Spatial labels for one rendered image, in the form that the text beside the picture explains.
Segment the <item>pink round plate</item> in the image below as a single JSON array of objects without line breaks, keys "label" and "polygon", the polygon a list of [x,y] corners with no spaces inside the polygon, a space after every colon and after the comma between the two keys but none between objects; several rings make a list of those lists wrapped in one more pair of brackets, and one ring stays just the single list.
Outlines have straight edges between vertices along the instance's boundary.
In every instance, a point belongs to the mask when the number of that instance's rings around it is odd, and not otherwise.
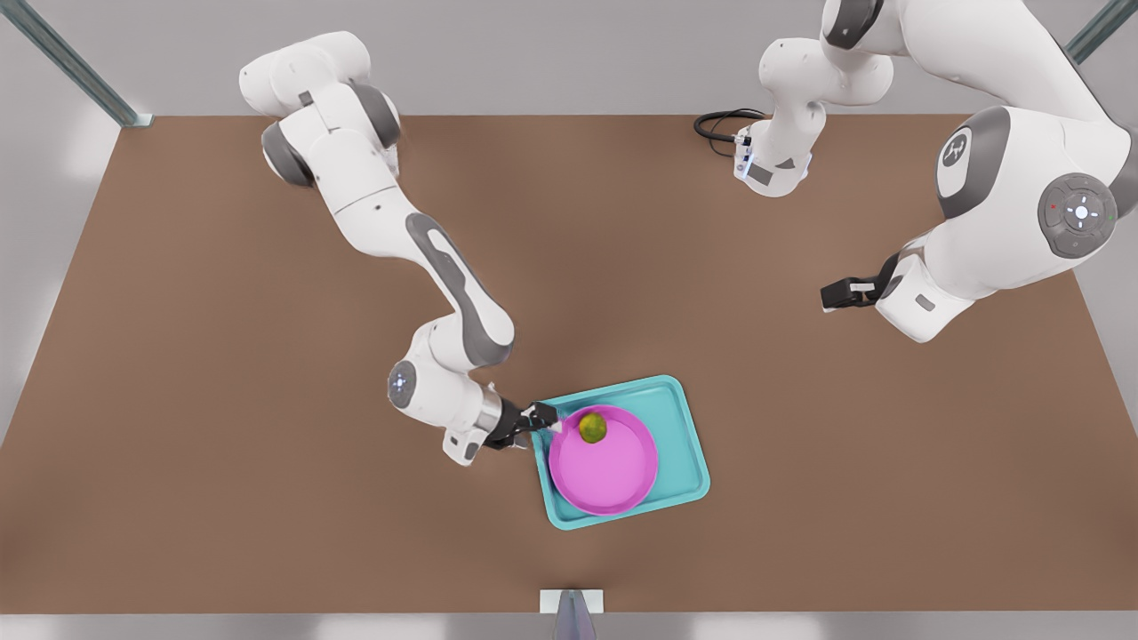
[{"label": "pink round plate", "polygon": [[[608,421],[607,438],[582,442],[580,417],[597,411]],[[549,474],[558,494],[582,512],[615,517],[648,497],[658,476],[655,441],[642,419],[621,407],[593,404],[564,418],[564,433],[549,445]]]}]

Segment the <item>teal rectangular tray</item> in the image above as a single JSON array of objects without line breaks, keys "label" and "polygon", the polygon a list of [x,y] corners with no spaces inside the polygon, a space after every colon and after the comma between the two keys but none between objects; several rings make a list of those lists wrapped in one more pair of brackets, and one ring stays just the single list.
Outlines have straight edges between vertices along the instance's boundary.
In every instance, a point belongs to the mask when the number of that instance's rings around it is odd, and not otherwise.
[{"label": "teal rectangular tray", "polygon": [[582,512],[558,494],[549,474],[549,445],[555,435],[536,432],[531,448],[541,478],[541,491],[549,522],[562,531],[587,527],[597,523],[651,512],[683,504],[707,494],[709,471],[690,413],[683,386],[668,374],[657,374],[643,380],[619,381],[605,388],[582,389],[569,396],[549,397],[545,404],[556,407],[564,421],[574,411],[593,404],[621,407],[637,415],[653,435],[658,448],[659,468],[654,486],[644,501],[629,512],[615,517],[597,517]]}]

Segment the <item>silver frame post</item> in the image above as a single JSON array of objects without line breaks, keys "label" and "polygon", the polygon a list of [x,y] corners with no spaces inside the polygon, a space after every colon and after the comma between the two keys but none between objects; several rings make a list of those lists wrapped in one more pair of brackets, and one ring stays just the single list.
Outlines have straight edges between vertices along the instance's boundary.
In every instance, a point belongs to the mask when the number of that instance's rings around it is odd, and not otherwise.
[{"label": "silver frame post", "polygon": [[541,614],[554,615],[552,640],[597,640],[594,614],[605,612],[602,590],[541,590]]},{"label": "silver frame post", "polygon": [[28,5],[28,0],[0,0],[0,13],[119,128],[152,125],[154,115],[139,113],[131,107],[96,69],[91,68],[81,54],[75,52],[49,20]]},{"label": "silver frame post", "polygon": [[1138,0],[1107,0],[1091,20],[1077,32],[1065,46],[1066,52],[1077,64],[1088,60],[1096,50],[1138,13]]}]

